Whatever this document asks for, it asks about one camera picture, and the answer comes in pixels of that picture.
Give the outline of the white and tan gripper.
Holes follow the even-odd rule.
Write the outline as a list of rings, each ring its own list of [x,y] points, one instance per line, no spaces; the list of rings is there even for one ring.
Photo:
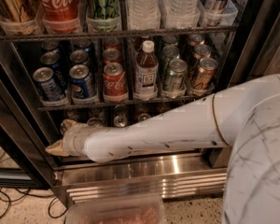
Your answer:
[[[77,122],[73,119],[64,119],[60,125],[61,134],[65,134],[71,127],[76,125]],[[68,157],[69,154],[63,149],[63,141],[58,140],[52,145],[45,148],[50,155]]]

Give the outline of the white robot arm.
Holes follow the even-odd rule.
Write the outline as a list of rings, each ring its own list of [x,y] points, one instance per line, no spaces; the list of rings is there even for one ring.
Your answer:
[[[76,123],[56,156],[120,160],[139,150],[231,148],[222,224],[280,224],[280,74],[208,95],[126,128]]]

